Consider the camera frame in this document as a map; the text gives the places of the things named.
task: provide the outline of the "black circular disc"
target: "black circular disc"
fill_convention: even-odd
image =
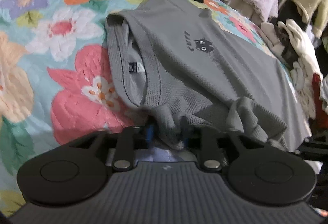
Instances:
[[[84,150],[50,151],[22,165],[17,183],[25,199],[35,204],[63,206],[97,193],[107,181],[106,166]]]
[[[228,182],[243,197],[265,205],[287,205],[305,199],[316,175],[301,158],[268,147],[253,149],[236,159]]]

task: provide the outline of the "purple flower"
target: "purple flower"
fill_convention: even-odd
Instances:
[[[33,9],[40,9],[48,5],[48,0],[2,0],[0,8],[10,10],[11,19],[18,18],[20,15]]]

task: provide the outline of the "ribbed gray panel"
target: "ribbed gray panel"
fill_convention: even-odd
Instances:
[[[78,205],[27,204],[14,224],[316,224],[323,218],[305,203],[284,208],[253,205],[230,191],[218,174],[192,162],[139,162],[116,173],[101,193]]]

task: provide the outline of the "waffle-textured fabric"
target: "waffle-textured fabric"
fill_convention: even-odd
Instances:
[[[308,137],[278,61],[223,31],[209,9],[148,0],[110,14],[106,30],[118,95],[153,115],[171,147],[182,147],[182,116],[191,125],[237,129],[289,150]],[[129,70],[134,63],[142,69]]]

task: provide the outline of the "clothing tag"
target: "clothing tag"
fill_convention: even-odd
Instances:
[[[141,62],[129,62],[129,73],[135,74],[145,72],[145,68]]]

